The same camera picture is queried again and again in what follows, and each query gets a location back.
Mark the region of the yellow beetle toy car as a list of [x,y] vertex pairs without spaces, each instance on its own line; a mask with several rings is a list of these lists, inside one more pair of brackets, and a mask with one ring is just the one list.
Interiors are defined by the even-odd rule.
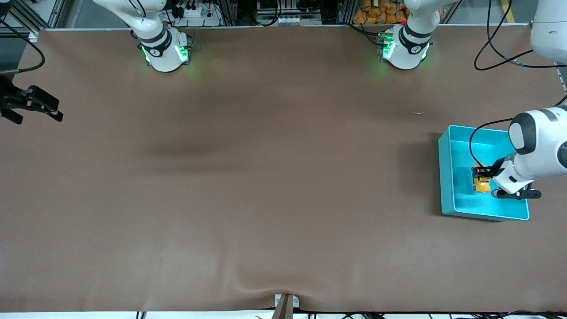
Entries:
[[490,178],[485,177],[485,166],[481,165],[480,176],[472,178],[473,190],[476,193],[488,193],[491,191]]

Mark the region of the teal plastic bin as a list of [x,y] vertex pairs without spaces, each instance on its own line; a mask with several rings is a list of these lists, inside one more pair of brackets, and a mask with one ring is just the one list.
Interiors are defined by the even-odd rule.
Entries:
[[[441,211],[445,215],[491,221],[527,221],[530,210],[527,200],[494,198],[490,192],[474,190],[469,140],[473,127],[450,125],[438,139]],[[474,155],[484,165],[514,151],[505,130],[480,129],[473,137]]]

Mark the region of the white power strip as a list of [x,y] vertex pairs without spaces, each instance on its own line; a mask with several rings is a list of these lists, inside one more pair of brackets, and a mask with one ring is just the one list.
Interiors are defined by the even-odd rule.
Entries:
[[225,26],[219,6],[211,2],[196,4],[196,10],[184,9],[183,17],[172,19],[174,27],[221,27]]

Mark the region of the pile of orange items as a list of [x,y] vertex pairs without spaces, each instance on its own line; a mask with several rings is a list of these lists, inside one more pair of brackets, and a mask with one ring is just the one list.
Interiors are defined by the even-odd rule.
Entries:
[[357,0],[352,24],[407,24],[435,28],[441,22],[442,8],[456,0]]

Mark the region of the brown table mat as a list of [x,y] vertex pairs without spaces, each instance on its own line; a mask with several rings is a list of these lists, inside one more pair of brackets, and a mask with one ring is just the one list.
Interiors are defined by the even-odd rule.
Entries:
[[[567,178],[530,219],[441,212],[437,141],[554,105],[555,70],[476,71],[484,27],[393,69],[348,27],[201,30],[159,73],[128,31],[44,31],[0,120],[0,312],[567,311]],[[423,112],[414,115],[412,112]]]

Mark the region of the white terminal block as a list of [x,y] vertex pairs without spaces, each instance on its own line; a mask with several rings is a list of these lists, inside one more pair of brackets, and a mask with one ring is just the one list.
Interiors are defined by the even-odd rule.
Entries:
[[282,16],[278,18],[277,26],[317,26],[322,25],[318,16]]

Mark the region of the black electronics box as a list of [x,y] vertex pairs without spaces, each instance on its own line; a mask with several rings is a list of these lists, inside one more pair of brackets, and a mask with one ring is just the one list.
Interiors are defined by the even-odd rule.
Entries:
[[252,22],[259,26],[277,26],[282,16],[318,16],[322,20],[322,0],[256,0]]

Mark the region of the aluminium frame strut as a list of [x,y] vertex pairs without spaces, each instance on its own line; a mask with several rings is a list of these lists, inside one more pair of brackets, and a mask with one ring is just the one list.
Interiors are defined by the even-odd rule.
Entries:
[[71,2],[73,0],[14,0],[4,22],[14,29],[36,34],[57,27]]

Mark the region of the brown edge clamp bracket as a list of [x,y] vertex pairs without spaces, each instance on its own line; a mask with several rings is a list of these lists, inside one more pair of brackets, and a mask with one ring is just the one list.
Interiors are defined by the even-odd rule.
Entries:
[[293,319],[294,312],[299,309],[299,297],[292,294],[275,295],[275,311],[272,319]]

